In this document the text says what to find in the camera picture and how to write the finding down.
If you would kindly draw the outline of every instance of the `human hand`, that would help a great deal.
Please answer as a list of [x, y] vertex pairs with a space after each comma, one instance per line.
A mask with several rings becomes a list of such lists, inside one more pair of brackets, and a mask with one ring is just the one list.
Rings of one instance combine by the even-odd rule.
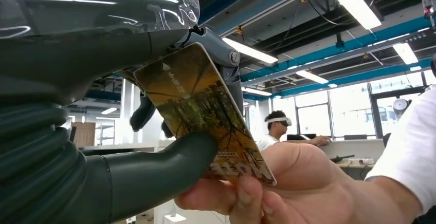
[[344, 189], [353, 180], [324, 152], [308, 144], [277, 143], [262, 154], [276, 177], [275, 187], [250, 176], [236, 184], [201, 179], [177, 204], [230, 215], [232, 224], [354, 223], [354, 202]]
[[309, 144], [315, 145], [317, 147], [326, 146], [331, 142], [329, 137], [319, 136], [309, 141]]

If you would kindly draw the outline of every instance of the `wooden cabinet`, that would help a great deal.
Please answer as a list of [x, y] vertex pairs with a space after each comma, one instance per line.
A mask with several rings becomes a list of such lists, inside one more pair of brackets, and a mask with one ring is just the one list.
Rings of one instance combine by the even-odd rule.
[[75, 122], [71, 124], [71, 127], [76, 128], [73, 143], [76, 144], [77, 147], [94, 146], [96, 130], [95, 123]]

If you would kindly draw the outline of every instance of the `fingernail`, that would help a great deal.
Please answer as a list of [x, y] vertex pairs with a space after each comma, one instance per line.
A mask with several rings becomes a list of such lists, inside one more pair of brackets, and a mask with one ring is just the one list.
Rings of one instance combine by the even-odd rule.
[[241, 187], [238, 188], [238, 198], [239, 201], [243, 204], [243, 205], [249, 205], [251, 203], [251, 201], [253, 200], [253, 197], [251, 197], [250, 195], [248, 195], [244, 189], [242, 189]]
[[271, 215], [273, 213], [273, 209], [264, 203], [262, 203], [262, 209], [267, 215]]

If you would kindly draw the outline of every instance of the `metal screw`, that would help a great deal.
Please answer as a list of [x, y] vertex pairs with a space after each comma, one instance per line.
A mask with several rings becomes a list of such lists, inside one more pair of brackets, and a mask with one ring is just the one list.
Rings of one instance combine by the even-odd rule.
[[230, 53], [230, 62], [233, 65], [236, 65], [238, 63], [238, 53], [237, 52], [233, 51]]

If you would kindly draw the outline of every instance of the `white vr headset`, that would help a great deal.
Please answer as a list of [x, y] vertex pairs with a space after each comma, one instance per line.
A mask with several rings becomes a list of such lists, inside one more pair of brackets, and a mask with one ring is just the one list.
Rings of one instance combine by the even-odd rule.
[[292, 121], [288, 117], [273, 118], [273, 119], [266, 120], [267, 123], [280, 122], [280, 121], [286, 121], [287, 126], [292, 125]]

